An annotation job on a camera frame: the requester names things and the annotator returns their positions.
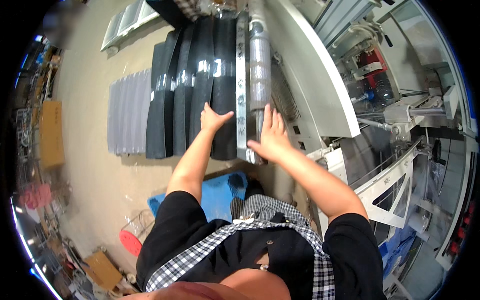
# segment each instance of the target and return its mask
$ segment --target concrete floor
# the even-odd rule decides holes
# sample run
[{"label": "concrete floor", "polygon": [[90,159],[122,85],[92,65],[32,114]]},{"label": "concrete floor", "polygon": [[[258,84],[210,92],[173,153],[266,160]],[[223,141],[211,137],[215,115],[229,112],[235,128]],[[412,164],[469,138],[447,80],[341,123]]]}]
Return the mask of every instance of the concrete floor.
[{"label": "concrete floor", "polygon": [[[62,176],[73,192],[61,231],[75,243],[80,255],[89,256],[105,246],[112,259],[135,274],[136,257],[120,243],[118,233],[127,219],[148,208],[146,200],[165,191],[178,157],[146,160],[144,156],[118,157],[107,148],[109,85],[127,74],[151,67],[153,47],[165,41],[173,28],[156,22],[141,28],[109,57],[100,52],[110,18],[133,0],[91,0],[89,14],[63,55],[56,75],[54,100],[62,102],[63,142],[66,164]],[[207,174],[235,162],[210,160]],[[276,166],[257,171],[267,194],[283,197],[293,187],[291,178]],[[305,212],[305,194],[297,189],[295,200]]]}]

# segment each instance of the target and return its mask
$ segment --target metal vent grille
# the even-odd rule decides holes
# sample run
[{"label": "metal vent grille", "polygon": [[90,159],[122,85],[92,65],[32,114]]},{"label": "metal vent grille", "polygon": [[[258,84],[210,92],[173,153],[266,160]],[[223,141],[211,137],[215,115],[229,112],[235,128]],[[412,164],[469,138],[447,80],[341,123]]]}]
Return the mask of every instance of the metal vent grille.
[{"label": "metal vent grille", "polygon": [[272,60],[272,100],[276,109],[287,122],[300,119],[300,111],[295,103],[288,82],[276,60]]}]

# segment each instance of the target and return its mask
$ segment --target red component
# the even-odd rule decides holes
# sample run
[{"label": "red component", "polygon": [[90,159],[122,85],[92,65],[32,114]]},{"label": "red component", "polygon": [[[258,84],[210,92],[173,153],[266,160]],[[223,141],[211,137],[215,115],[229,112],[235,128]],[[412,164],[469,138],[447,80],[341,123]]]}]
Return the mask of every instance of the red component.
[{"label": "red component", "polygon": [[452,253],[458,254],[459,250],[460,250],[460,247],[458,246],[458,243],[453,241],[452,244],[450,245],[450,251]]},{"label": "red component", "polygon": [[376,61],[379,61],[382,64],[382,69],[372,71],[372,72],[365,75],[365,78],[368,80],[368,83],[370,84],[370,86],[372,88],[375,88],[377,85],[375,83],[375,80],[373,79],[373,76],[378,74],[378,73],[385,72],[386,70],[388,70],[387,64],[385,63],[384,58],[380,54],[380,51],[378,50],[378,48],[375,47],[373,49],[373,52],[370,55],[367,55],[367,53],[363,52],[362,54],[360,54],[359,59],[360,59],[359,68],[361,68],[363,66],[366,66],[369,63],[376,62]]},{"label": "red component", "polygon": [[462,240],[465,239],[465,236],[466,236],[466,232],[465,232],[465,229],[463,229],[462,227],[459,227],[458,228],[458,233],[457,233],[458,237],[461,238]]},{"label": "red component", "polygon": [[473,202],[470,202],[470,206],[468,207],[468,213],[471,215],[473,214],[473,211],[475,210],[475,205]]},{"label": "red component", "polygon": [[142,243],[138,238],[131,232],[126,230],[121,230],[119,233],[120,242],[131,254],[138,256],[140,254],[140,249],[142,248]]}]

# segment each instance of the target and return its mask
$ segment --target right hand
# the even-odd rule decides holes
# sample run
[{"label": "right hand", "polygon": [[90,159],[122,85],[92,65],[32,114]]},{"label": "right hand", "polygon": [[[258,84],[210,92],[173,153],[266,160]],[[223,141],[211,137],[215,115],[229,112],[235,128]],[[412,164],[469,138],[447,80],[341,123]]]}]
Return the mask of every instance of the right hand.
[{"label": "right hand", "polygon": [[261,157],[274,163],[285,158],[288,155],[287,152],[293,149],[283,124],[282,115],[275,108],[272,112],[270,104],[265,105],[260,143],[249,140],[247,146]]}]

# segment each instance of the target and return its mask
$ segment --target red cloth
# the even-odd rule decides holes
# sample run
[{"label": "red cloth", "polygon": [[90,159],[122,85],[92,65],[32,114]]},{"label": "red cloth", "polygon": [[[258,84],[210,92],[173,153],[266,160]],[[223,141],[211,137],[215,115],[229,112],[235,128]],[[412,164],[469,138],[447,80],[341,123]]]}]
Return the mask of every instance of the red cloth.
[{"label": "red cloth", "polygon": [[41,184],[36,188],[32,186],[31,190],[26,190],[25,193],[20,196],[20,203],[25,204],[29,209],[44,207],[52,201],[50,185],[47,183]]}]

